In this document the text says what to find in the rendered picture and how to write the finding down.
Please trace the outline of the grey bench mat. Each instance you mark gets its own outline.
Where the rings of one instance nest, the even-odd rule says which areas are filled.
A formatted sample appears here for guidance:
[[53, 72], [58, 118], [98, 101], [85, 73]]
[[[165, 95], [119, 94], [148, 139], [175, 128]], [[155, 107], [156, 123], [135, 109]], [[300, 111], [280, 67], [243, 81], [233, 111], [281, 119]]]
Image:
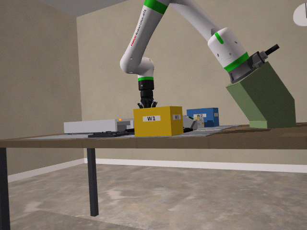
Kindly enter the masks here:
[[[226, 126], [215, 126], [215, 127], [203, 127], [196, 130], [186, 132], [183, 134], [178, 134], [174, 136], [151, 136], [151, 137], [135, 137], [135, 135], [124, 136], [124, 137], [109, 137], [109, 138], [158, 138], [158, 137], [206, 137], [218, 132], [222, 132], [223, 129], [230, 127], [238, 127], [241, 125], [226, 125]], [[38, 137], [38, 138], [25, 138], [20, 140], [27, 139], [80, 139], [88, 138], [88, 135], [93, 135], [93, 133], [78, 133], [78, 134], [65, 134], [65, 135], [56, 135], [56, 136], [47, 136], [47, 137]]]

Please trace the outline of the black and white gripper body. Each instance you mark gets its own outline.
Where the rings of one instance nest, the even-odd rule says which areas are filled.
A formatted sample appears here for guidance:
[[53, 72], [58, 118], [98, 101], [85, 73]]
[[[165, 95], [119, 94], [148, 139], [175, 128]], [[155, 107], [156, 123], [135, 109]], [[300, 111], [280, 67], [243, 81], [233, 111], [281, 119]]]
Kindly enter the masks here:
[[147, 100], [149, 100], [149, 106], [153, 103], [153, 91], [147, 90], [147, 91], [141, 91], [141, 103], [143, 104], [143, 101], [145, 101], [145, 105], [147, 106]]

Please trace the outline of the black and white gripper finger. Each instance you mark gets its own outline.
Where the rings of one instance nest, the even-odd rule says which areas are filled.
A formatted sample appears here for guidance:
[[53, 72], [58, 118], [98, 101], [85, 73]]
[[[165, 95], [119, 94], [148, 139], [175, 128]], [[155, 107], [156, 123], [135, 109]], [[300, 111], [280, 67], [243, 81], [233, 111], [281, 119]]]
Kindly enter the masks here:
[[156, 107], [157, 102], [153, 100], [153, 105], [149, 106], [149, 100], [146, 101], [147, 102], [147, 108], [151, 108], [151, 107]]
[[139, 106], [140, 109], [141, 109], [141, 108], [147, 108], [146, 105], [145, 105], [145, 101], [143, 101], [143, 105], [142, 105], [141, 102], [139, 102], [139, 103], [138, 103], [138, 106]]

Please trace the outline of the blue open-top bin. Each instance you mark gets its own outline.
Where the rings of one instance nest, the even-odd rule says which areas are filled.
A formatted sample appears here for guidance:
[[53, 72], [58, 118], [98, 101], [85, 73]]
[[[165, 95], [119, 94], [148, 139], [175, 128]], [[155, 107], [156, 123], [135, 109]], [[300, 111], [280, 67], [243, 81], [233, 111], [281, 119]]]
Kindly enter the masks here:
[[204, 127], [219, 126], [219, 113], [218, 108], [200, 108], [200, 109], [187, 109], [187, 116], [204, 117]]

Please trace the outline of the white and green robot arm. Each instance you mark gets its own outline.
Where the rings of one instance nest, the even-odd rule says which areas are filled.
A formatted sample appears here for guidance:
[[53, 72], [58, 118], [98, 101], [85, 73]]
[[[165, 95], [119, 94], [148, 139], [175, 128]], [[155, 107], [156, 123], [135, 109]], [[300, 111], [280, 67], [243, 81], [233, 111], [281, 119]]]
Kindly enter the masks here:
[[195, 0], [145, 0], [134, 35], [120, 61], [125, 73], [138, 75], [139, 91], [154, 90], [154, 63], [142, 56], [169, 5], [207, 40], [208, 47], [228, 72], [232, 84], [262, 66], [268, 55], [279, 49], [276, 44], [249, 57], [233, 31], [219, 24]]

